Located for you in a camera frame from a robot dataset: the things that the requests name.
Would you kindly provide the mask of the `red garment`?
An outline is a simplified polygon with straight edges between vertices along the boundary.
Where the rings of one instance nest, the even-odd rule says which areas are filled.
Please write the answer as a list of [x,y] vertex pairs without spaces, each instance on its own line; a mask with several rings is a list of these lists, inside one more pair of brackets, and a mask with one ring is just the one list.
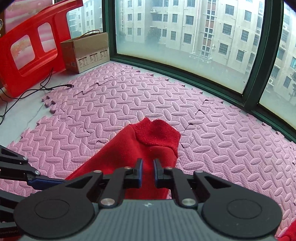
[[154,184],[154,159],[163,167],[175,167],[181,134],[163,120],[144,118],[139,123],[124,127],[101,150],[70,174],[71,180],[94,170],[112,174],[121,167],[134,167],[137,159],[143,160],[142,186],[128,189],[126,199],[166,199],[168,189]]

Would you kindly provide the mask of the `pink foam puzzle mat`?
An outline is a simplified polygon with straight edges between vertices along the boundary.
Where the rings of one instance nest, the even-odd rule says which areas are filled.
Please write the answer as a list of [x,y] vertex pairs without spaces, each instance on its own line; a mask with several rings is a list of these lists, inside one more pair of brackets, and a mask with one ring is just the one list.
[[295,144],[236,106],[197,88],[129,65],[108,63],[83,75],[54,75],[6,114],[1,145],[33,167],[65,178],[126,125],[163,120],[181,135],[177,167],[204,170],[274,199],[281,237],[295,221]]

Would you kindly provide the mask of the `red plastic stool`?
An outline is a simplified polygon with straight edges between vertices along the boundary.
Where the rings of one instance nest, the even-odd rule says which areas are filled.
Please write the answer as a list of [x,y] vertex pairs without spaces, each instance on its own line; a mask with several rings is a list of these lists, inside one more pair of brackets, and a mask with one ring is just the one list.
[[67,13],[82,6],[82,1],[60,1],[1,37],[1,83],[10,96],[65,69],[60,44],[70,39]]

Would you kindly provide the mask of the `brown cardboard box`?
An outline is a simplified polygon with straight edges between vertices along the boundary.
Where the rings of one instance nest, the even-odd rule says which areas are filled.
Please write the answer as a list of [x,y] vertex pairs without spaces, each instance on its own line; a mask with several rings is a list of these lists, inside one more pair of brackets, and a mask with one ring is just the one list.
[[91,30],[60,43],[66,70],[82,73],[110,61],[107,32]]

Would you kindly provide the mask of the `pink patterned curtain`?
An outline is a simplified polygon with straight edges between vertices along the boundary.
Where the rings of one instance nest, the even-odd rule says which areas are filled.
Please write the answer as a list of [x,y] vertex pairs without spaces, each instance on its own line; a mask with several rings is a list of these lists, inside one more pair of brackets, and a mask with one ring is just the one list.
[[[5,32],[8,33],[52,4],[51,0],[14,1],[4,12]],[[38,33],[45,52],[56,49],[50,24],[45,23],[38,27]],[[29,36],[24,35],[12,44],[11,54],[18,69],[34,60],[35,54]]]

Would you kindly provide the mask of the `green window frame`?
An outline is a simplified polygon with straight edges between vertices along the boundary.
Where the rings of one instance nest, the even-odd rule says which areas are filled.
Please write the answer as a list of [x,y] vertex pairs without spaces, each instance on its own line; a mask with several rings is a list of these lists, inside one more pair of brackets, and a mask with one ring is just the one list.
[[103,1],[111,59],[163,73],[295,140],[295,1]]

